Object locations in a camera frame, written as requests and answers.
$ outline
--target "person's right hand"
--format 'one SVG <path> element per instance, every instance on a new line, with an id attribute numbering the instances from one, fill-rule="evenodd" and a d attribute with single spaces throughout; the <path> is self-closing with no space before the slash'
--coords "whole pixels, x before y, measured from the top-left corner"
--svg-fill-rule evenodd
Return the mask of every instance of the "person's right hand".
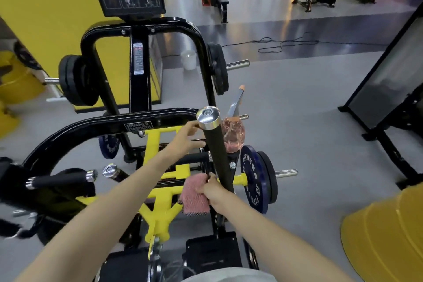
<path id="1" fill-rule="evenodd" d="M 228 205 L 227 198 L 233 194 L 225 189 L 216 179 L 216 175 L 210 173 L 208 183 L 205 183 L 197 190 L 197 193 L 204 194 L 208 199 L 211 206 L 219 214 L 225 215 L 225 208 Z"/>

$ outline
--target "gray panel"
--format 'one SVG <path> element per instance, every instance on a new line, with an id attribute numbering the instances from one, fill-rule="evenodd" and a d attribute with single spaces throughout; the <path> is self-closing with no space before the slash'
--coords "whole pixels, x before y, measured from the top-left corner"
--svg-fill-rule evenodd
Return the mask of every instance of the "gray panel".
<path id="1" fill-rule="evenodd" d="M 352 100 L 369 128 L 379 124 L 423 82 L 423 18 L 418 18 Z"/>

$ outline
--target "red object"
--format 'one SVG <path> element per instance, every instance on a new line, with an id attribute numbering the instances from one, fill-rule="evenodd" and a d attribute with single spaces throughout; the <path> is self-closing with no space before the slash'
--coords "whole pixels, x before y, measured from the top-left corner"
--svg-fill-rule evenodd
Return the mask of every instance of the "red object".
<path id="1" fill-rule="evenodd" d="M 191 175 L 185 180 L 184 188 L 178 203 L 184 206 L 186 215 L 205 215 L 210 212 L 209 201 L 204 194 L 198 194 L 197 189 L 207 183 L 206 173 Z"/>
<path id="2" fill-rule="evenodd" d="M 211 5 L 211 0 L 201 0 L 201 3 L 203 4 L 203 6 L 210 6 Z"/>

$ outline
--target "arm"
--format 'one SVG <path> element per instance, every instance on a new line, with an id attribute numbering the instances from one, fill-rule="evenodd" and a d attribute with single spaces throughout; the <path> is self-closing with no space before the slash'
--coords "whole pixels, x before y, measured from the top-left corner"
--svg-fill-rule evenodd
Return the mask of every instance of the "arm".
<path id="1" fill-rule="evenodd" d="M 331 260 L 225 190 L 211 176 L 199 191 L 248 241 L 280 282 L 353 282 Z"/>
<path id="2" fill-rule="evenodd" d="M 15 282 L 91 282 L 166 169 L 203 141 L 188 122 L 167 147 L 75 216 Z"/>

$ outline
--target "hand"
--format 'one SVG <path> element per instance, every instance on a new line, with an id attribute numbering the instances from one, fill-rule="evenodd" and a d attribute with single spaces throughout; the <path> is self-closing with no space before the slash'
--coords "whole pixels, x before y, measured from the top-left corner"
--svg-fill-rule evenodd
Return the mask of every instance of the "hand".
<path id="1" fill-rule="evenodd" d="M 209 203 L 214 210 L 222 215 L 225 215 L 226 206 L 228 205 L 227 198 L 231 195 L 235 196 L 217 181 L 216 175 L 213 173 L 210 173 L 209 182 L 196 191 L 199 194 L 204 194 L 209 199 Z"/>
<path id="2" fill-rule="evenodd" d="M 186 123 L 173 138 L 164 151 L 171 157 L 172 163 L 188 154 L 194 148 L 201 148 L 206 145 L 204 141 L 192 141 L 188 136 L 192 136 L 198 130 L 198 121 L 193 120 Z"/>

